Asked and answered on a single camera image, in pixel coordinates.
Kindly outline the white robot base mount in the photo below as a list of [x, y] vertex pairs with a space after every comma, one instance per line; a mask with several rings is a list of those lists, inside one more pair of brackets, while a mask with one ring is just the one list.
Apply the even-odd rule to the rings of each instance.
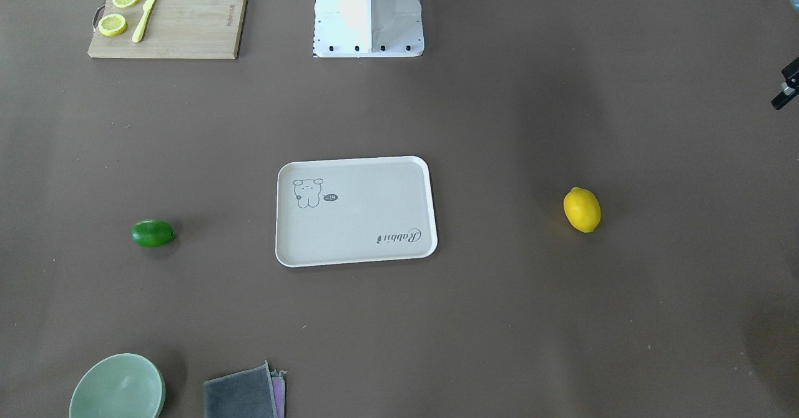
[[421, 0], [316, 0], [314, 13], [314, 57], [423, 55]]

